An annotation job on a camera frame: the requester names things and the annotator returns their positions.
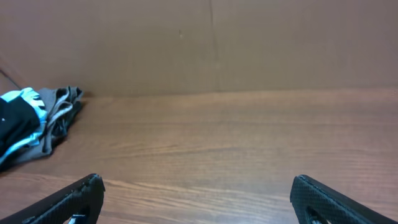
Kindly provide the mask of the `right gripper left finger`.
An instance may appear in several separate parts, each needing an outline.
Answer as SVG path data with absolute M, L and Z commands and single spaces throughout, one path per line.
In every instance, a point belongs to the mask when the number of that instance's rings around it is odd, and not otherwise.
M 103 206 L 104 193 L 101 176 L 90 174 L 3 218 L 1 223 L 96 223 Z

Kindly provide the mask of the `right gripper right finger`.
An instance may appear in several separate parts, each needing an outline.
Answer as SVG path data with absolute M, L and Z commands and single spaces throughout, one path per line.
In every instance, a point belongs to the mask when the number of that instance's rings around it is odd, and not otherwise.
M 300 224 L 397 224 L 307 175 L 294 178 L 290 202 Z

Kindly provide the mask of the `black t-shirt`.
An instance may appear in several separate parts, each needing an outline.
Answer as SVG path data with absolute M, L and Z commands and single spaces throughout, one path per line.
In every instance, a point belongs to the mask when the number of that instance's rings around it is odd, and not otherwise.
M 1 99 L 1 156 L 39 126 L 37 113 L 22 97 L 18 96 L 8 102 Z

